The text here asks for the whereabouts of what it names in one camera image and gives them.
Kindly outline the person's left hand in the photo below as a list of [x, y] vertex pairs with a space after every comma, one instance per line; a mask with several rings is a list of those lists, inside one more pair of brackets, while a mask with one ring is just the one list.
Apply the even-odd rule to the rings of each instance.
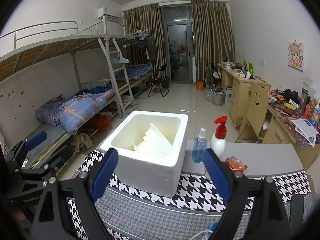
[[38, 205], [33, 205], [32, 207], [27, 207], [24, 211], [15, 209], [12, 212], [13, 217], [16, 219], [20, 227], [26, 232], [31, 231], [37, 207]]

